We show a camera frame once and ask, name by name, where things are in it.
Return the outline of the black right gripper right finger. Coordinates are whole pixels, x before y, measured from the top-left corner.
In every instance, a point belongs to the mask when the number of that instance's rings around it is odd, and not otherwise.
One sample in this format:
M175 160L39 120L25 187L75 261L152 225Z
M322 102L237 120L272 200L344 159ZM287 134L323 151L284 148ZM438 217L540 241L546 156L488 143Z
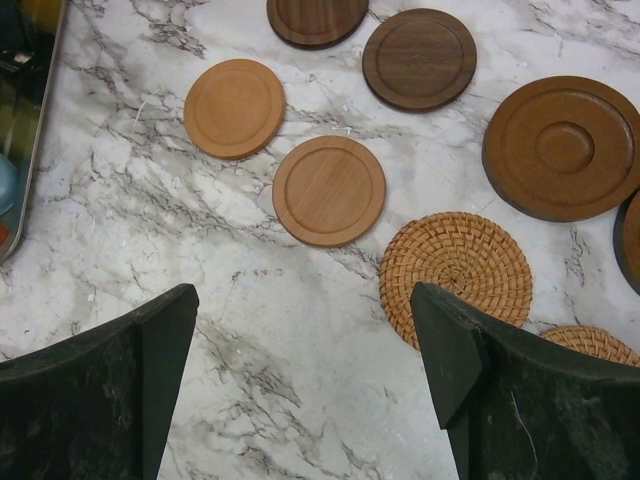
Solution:
M639 371L544 340L419 283L411 310L462 479L635 479Z

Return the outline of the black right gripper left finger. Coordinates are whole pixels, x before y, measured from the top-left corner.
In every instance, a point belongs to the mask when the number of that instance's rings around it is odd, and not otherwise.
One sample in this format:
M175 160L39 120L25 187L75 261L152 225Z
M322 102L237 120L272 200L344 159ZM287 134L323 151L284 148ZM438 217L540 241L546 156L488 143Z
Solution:
M156 478L198 307L195 287L180 284L2 362L2 478Z

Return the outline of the woven rattan coaster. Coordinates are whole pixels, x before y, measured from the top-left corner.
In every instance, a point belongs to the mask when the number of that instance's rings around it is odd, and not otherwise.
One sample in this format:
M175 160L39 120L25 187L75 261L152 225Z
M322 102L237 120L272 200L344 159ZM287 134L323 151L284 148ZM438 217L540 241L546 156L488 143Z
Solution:
M521 327L533 299L529 263L511 235L476 214L413 220L390 241L379 268L382 308L395 332L419 347L411 310L418 283L435 284L479 310Z
M601 328L557 327L542 332L540 337L579 353L632 367L639 366L639 355Z

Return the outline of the brown ringed wooden saucer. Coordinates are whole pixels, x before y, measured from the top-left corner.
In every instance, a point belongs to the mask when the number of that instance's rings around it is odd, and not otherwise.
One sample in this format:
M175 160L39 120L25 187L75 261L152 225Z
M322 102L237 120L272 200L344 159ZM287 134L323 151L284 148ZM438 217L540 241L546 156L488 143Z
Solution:
M639 186L639 111L596 80L535 80L496 109L482 161L494 190L519 211L552 222L589 219Z

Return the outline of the light brown wooden coaster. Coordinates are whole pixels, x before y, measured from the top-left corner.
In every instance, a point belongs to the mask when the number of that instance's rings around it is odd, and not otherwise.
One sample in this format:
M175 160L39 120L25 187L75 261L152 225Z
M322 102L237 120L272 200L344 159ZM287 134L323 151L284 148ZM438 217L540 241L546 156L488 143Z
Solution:
M339 247L378 220L386 180L375 155L344 136L320 136L291 150L276 172L272 200L282 226L297 240Z

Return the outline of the light beech wooden coaster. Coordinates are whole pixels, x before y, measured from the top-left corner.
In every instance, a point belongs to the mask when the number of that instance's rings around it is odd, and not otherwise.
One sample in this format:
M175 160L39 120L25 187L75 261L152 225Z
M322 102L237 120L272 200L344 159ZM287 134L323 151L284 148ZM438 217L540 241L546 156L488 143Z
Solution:
M267 66L231 59L205 71L190 88L184 126L210 156L236 160L265 147L279 131L286 109L284 88Z

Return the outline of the dark brown wooden coaster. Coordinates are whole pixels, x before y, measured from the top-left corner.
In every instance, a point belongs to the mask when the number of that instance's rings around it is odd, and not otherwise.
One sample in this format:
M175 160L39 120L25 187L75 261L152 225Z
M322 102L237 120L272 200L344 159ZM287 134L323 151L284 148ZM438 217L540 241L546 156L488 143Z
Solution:
M434 9L400 12L381 23L362 56L364 79L383 103L422 113L456 100L470 84L477 48L456 17Z

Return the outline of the dark walnut coaster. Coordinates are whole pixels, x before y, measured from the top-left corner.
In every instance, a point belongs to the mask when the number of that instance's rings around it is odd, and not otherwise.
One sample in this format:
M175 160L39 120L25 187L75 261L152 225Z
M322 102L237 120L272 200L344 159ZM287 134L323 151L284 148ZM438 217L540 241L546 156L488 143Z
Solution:
M275 34L302 49L336 45L360 26L368 0L268 0L266 13Z

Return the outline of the white blue mug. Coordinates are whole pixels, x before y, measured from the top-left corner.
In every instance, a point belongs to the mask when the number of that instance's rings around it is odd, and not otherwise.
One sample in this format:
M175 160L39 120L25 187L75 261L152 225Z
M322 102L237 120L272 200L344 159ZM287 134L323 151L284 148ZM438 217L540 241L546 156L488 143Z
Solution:
M0 215L8 212L15 203L18 188L18 170L3 154L0 155Z

